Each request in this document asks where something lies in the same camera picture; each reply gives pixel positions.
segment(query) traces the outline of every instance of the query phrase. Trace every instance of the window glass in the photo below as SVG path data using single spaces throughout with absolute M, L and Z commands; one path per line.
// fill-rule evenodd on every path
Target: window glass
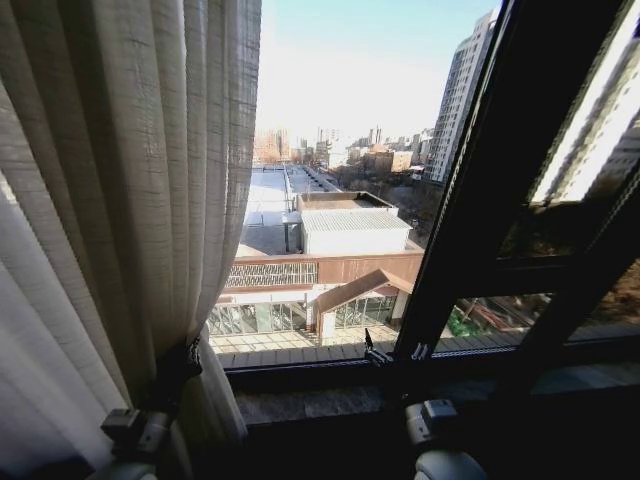
M 640 334 L 640 260 L 626 273 L 591 312 L 587 321 L 569 338 L 570 342 Z
M 365 328 L 393 350 L 498 4 L 263 1 L 247 209 L 209 316 L 225 368 L 359 359 Z
M 548 294 L 461 298 L 436 352 L 517 345 L 550 301 Z
M 606 219 L 640 158 L 637 18 L 617 30 L 545 170 L 505 240 L 501 257 L 581 252 Z

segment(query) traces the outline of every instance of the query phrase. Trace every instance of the sheer curtain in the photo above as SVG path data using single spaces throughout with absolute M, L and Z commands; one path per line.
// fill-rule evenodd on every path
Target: sheer curtain
M 110 461 L 106 414 L 203 327 L 242 228 L 259 37 L 259 0 L 0 2 L 0 471 Z M 201 349 L 190 451 L 246 433 Z

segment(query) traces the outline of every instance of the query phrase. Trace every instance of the white roof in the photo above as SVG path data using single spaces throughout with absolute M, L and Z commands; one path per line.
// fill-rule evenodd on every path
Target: white roof
M 311 232 L 344 230 L 410 230 L 411 227 L 387 211 L 374 209 L 310 210 L 302 212 L 304 228 Z

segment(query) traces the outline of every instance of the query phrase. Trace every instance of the pavement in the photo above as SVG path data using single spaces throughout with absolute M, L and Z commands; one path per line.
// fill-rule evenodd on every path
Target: pavement
M 367 327 L 379 350 L 393 350 L 398 332 L 386 325 Z M 322 341 L 315 333 L 292 331 L 255 335 L 211 335 L 209 344 L 224 368 L 348 360 L 364 355 L 364 327 L 336 329 Z

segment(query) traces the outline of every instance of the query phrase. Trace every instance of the metal bracket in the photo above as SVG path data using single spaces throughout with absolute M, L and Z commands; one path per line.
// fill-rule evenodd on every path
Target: metal bracket
M 427 345 L 426 343 L 423 344 L 418 342 L 418 345 L 416 345 L 415 351 L 411 354 L 411 360 L 421 362 L 425 358 L 427 358 L 428 354 L 429 354 L 429 345 Z

